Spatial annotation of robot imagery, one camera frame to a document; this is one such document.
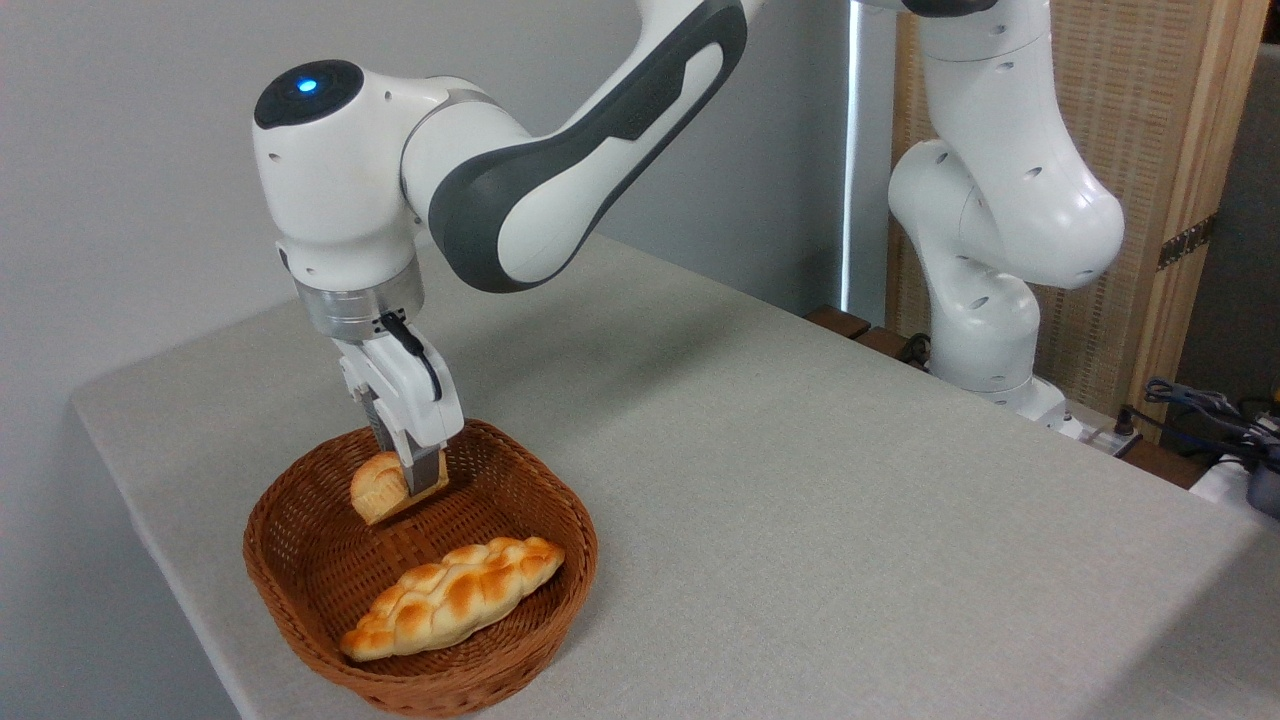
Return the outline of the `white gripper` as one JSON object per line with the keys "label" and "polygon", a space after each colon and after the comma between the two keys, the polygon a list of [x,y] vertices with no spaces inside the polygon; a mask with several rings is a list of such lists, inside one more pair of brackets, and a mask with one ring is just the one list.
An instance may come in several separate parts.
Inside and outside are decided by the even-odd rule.
{"label": "white gripper", "polygon": [[390,336],[335,342],[347,389],[365,411],[380,451],[398,452],[410,498],[448,483],[445,443],[465,425],[443,356],[424,340],[416,341],[420,354]]}

